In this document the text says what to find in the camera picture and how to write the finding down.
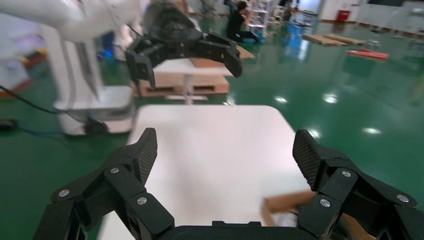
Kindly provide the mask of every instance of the black cable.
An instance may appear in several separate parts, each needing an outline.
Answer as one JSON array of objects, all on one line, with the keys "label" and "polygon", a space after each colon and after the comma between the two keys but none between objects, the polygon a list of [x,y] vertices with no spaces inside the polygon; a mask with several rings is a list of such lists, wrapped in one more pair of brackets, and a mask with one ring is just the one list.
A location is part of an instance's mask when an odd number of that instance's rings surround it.
[{"label": "black cable", "polygon": [[32,102],[30,102],[30,101],[26,100],[25,98],[23,98],[23,97],[19,96],[18,94],[16,94],[16,93],[14,93],[14,92],[10,91],[9,89],[5,88],[5,87],[4,87],[4,86],[2,86],[2,85],[0,85],[0,89],[2,89],[3,91],[5,91],[7,94],[9,94],[9,95],[11,95],[11,96],[13,96],[13,97],[15,97],[15,98],[17,98],[17,99],[21,100],[22,102],[24,102],[24,103],[26,103],[26,104],[30,105],[31,107],[33,107],[33,108],[35,108],[35,109],[38,109],[38,110],[40,110],[40,111],[43,111],[43,112],[45,112],[45,113],[48,113],[48,114],[54,114],[54,115],[57,115],[57,114],[60,114],[60,113],[61,113],[61,112],[59,112],[59,111],[52,111],[52,110],[48,110],[48,109],[46,109],[46,108],[44,108],[44,107],[41,107],[41,106],[35,105],[34,103],[32,103]]},{"label": "black cable", "polygon": [[137,35],[137,37],[139,37],[139,38],[142,38],[143,36],[140,34],[140,33],[138,33],[131,25],[129,25],[128,23],[126,24],[128,27],[129,27],[129,29],[131,29],[131,31],[133,32],[133,33],[135,33],[136,35]]}]

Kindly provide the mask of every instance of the green floor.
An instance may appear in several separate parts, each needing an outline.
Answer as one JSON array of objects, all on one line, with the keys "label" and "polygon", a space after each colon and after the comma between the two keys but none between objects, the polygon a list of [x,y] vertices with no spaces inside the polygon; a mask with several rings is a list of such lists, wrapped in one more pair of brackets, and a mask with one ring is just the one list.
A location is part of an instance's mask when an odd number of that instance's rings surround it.
[{"label": "green floor", "polygon": [[[202,27],[220,33],[222,20]],[[351,25],[320,23],[313,33],[343,33],[373,38]],[[370,174],[414,196],[424,210],[424,58],[408,49],[410,39],[379,37],[384,62],[348,56],[349,47],[325,47],[300,41],[298,30],[275,29],[260,45],[244,44],[257,56],[245,60],[242,77],[228,77],[230,93],[207,104],[269,105],[278,109],[293,129],[306,128],[322,144],[345,152]],[[125,66],[102,62],[109,84],[121,84]],[[31,72],[34,84],[22,95],[51,107],[55,87],[46,65]],[[136,101],[175,104],[162,98]],[[54,115],[17,100],[0,101],[0,117],[23,120],[38,131],[59,131]],[[37,137],[18,130],[0,135],[2,239],[31,239],[51,193],[98,167],[127,134],[103,137]],[[95,239],[95,232],[90,236]]]}]

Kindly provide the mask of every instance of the metal screw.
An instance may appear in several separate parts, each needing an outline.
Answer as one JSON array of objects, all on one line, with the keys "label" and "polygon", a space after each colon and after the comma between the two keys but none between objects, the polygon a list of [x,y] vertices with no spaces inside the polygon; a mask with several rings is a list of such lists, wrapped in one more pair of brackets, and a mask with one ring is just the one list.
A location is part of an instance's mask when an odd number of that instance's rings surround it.
[{"label": "metal screw", "polygon": [[119,168],[114,167],[110,170],[111,173],[116,174],[117,172],[119,172]]},{"label": "metal screw", "polygon": [[319,203],[326,208],[329,208],[331,206],[331,203],[327,199],[321,199],[319,200]]},{"label": "metal screw", "polygon": [[397,199],[399,199],[399,200],[401,200],[402,202],[404,202],[404,203],[407,203],[407,202],[409,202],[410,200],[406,197],[406,196],[404,196],[404,195],[397,195]]},{"label": "metal screw", "polygon": [[65,190],[62,190],[62,191],[59,192],[59,197],[63,198],[68,194],[69,194],[69,190],[65,189]]},{"label": "metal screw", "polygon": [[147,198],[145,198],[144,196],[143,197],[140,197],[139,199],[137,199],[137,204],[138,205],[143,205],[145,203],[147,203]]},{"label": "metal screw", "polygon": [[342,171],[341,174],[343,174],[345,177],[350,177],[351,173],[348,171]]}]

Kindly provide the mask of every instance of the person in black clothing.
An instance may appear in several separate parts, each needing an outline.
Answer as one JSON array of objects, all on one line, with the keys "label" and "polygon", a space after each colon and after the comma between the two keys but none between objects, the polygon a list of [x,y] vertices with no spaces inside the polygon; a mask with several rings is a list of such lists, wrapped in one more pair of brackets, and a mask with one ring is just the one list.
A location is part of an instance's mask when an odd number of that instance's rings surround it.
[{"label": "person in black clothing", "polygon": [[228,24],[226,26],[226,36],[227,38],[234,40],[236,42],[243,42],[244,39],[254,39],[256,42],[259,42],[260,39],[258,36],[253,34],[250,31],[240,31],[242,24],[248,24],[252,18],[253,11],[249,13],[246,10],[247,4],[245,1],[240,1],[237,5],[237,11],[234,11],[229,17]]}]

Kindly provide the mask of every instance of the white table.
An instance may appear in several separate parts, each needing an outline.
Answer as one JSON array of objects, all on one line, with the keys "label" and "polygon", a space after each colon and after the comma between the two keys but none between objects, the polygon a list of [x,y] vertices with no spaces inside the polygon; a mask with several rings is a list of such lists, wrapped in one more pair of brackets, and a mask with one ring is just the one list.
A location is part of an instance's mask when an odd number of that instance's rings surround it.
[{"label": "white table", "polygon": [[[155,128],[157,158],[146,189],[175,225],[260,221],[264,197],[309,190],[292,157],[295,133],[269,106],[148,105],[128,144]],[[100,240],[132,240],[115,212]]]}]

